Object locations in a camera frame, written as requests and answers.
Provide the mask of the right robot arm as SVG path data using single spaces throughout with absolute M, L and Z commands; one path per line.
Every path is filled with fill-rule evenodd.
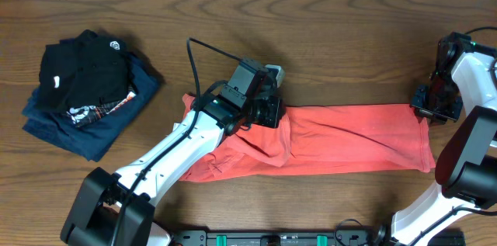
M 469 214 L 493 217 L 496 204 L 496 49 L 470 33 L 443 37 L 429 85 L 417 88 L 410 106 L 418 117 L 444 124 L 466 115 L 440 153 L 434 183 L 379 229 L 375 245 L 463 245 L 447 227 Z

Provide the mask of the navy blue folded garment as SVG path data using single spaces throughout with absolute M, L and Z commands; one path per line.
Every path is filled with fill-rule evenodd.
M 148 72 L 148 66 L 130 55 L 132 83 L 137 95 L 117 110 L 89 125 L 76 127 L 66 116 L 45 113 L 35 108 L 39 89 L 35 88 L 22 114 L 27 117 L 23 129 L 33 136 L 86 158 L 99 161 L 112 143 L 158 91 L 159 82 Z

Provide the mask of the red orange t-shirt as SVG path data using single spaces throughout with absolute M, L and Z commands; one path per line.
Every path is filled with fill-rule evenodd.
M 429 172 L 435 166 L 428 123 L 407 104 L 288 106 L 276 129 L 253 125 L 239 130 L 181 179 Z

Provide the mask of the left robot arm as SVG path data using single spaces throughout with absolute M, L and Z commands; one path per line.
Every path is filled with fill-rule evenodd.
M 183 121 L 147 154 L 113 174 L 96 168 L 84 179 L 60 238 L 67 245 L 167 245 L 171 236 L 154 222 L 155 207 L 179 178 L 242 126 L 275 128 L 281 98 L 204 94 Z

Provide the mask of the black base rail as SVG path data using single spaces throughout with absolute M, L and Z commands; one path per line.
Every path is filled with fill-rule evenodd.
M 182 230 L 172 235 L 172 246 L 341 246 L 341 245 L 426 245 L 465 246 L 460 230 L 447 230 L 454 221 L 469 214 L 463 207 L 441 207 L 438 196 L 425 194 L 408 208 L 398 211 L 391 222 L 373 232 L 360 223 L 339 223 L 333 230 L 240 232 L 233 230 Z

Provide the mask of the black patterned folded garment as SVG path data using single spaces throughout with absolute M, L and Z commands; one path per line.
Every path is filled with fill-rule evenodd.
M 78 108 L 70 108 L 65 113 L 65 115 L 72 121 L 74 126 L 86 126 L 116 111 L 122 105 L 132 100 L 135 96 L 135 92 L 129 91 L 127 96 L 123 100 L 109 102 L 100 106 L 82 106 Z

